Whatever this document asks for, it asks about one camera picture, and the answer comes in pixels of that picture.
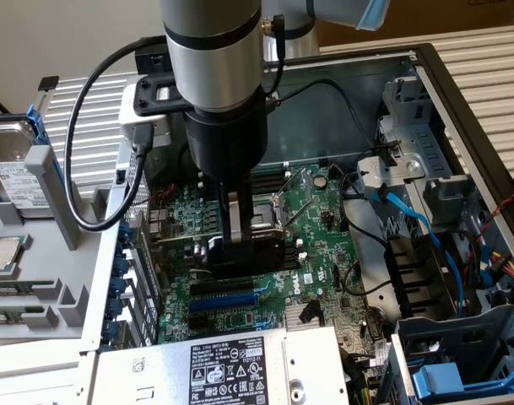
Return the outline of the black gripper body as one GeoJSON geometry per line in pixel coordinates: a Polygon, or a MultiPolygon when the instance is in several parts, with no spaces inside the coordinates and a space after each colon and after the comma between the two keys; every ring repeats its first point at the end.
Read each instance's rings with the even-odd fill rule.
{"type": "Polygon", "coordinates": [[[225,186],[248,178],[268,146],[266,101],[255,99],[225,113],[184,113],[195,165],[225,186]]]}

